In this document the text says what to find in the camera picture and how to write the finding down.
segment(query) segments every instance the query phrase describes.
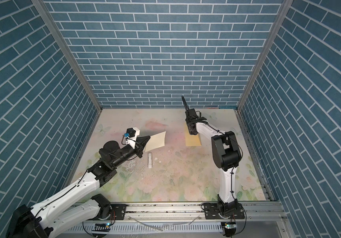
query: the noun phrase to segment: paper sheet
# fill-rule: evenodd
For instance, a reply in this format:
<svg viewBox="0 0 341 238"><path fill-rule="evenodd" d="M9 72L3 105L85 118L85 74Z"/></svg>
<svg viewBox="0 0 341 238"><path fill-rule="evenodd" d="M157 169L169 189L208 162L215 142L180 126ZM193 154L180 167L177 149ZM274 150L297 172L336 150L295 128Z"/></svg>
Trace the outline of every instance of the paper sheet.
<svg viewBox="0 0 341 238"><path fill-rule="evenodd" d="M201 146L201 137L199 134L190 135L186 123L184 123L184 134L186 146Z"/></svg>
<svg viewBox="0 0 341 238"><path fill-rule="evenodd" d="M153 149L164 146L165 145L165 133L166 131L151 136L151 138L145 145L144 152L151 151Z"/></svg>

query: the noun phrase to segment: floral tablecloth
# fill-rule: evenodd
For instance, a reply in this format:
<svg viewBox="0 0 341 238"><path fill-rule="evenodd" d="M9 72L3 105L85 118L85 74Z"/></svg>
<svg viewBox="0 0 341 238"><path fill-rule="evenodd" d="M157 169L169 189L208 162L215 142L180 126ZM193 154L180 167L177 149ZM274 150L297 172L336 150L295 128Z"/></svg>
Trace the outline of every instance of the floral tablecloth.
<svg viewBox="0 0 341 238"><path fill-rule="evenodd" d="M235 176L238 200L265 200L243 139L235 111L201 109L202 116L224 131L235 132L243 149L243 159ZM166 131L165 146L154 149L153 168L148 153L124 162L108 183L82 201L101 193L111 202L184 202L216 201L219 192L219 169L212 158L211 139L201 136L202 146L185 145L185 111L182 109L105 109L79 162L73 181L99 159L99 149L110 140L119 142L127 128L137 127L140 136Z"/></svg>

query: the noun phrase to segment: white cylinder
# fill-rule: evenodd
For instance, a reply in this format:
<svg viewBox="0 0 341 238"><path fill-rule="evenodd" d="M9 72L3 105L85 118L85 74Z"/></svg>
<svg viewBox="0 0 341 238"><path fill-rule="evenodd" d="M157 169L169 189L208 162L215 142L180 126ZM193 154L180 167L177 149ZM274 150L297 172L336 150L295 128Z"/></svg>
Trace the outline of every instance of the white cylinder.
<svg viewBox="0 0 341 238"><path fill-rule="evenodd" d="M148 168L152 168L152 152L148 152Z"/></svg>

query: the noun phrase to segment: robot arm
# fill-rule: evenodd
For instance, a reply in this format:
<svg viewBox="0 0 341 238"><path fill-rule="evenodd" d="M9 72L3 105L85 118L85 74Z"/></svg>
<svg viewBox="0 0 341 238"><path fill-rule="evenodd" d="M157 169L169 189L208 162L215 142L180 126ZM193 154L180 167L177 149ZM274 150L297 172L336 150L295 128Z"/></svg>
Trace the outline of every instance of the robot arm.
<svg viewBox="0 0 341 238"><path fill-rule="evenodd" d="M211 138L212 155L215 165L220 169L220 191L218 194L218 209L222 216L228 217L233 209L238 207L238 202L234 192L235 172L242 159L242 153L237 143L235 133L232 131L221 131L211 126L205 117L197 115L194 108L190 109L182 96L185 107L186 124L190 135L198 133Z"/></svg>
<svg viewBox="0 0 341 238"><path fill-rule="evenodd" d="M118 142L107 142L99 150L101 158L85 174L58 193L28 208L25 205L13 213L6 238L54 238L79 222L110 215L111 203L101 194L93 196L85 204L67 210L79 199L95 191L115 176L116 168L136 155L142 157L143 149L150 136L137 137L136 127L124 134L126 146Z"/></svg>

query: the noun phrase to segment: brick wallpaper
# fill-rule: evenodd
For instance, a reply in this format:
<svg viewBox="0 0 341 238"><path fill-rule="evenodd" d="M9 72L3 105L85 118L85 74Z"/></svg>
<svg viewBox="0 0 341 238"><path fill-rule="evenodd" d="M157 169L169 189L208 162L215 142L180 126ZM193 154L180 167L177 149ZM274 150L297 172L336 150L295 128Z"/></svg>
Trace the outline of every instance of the brick wallpaper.
<svg viewBox="0 0 341 238"><path fill-rule="evenodd" d="M30 0L0 1L0 236L61 189L96 117Z"/></svg>
<svg viewBox="0 0 341 238"><path fill-rule="evenodd" d="M294 0L245 123L297 237L341 237L341 0Z"/></svg>
<svg viewBox="0 0 341 238"><path fill-rule="evenodd" d="M45 1L103 107L235 107L282 0Z"/></svg>

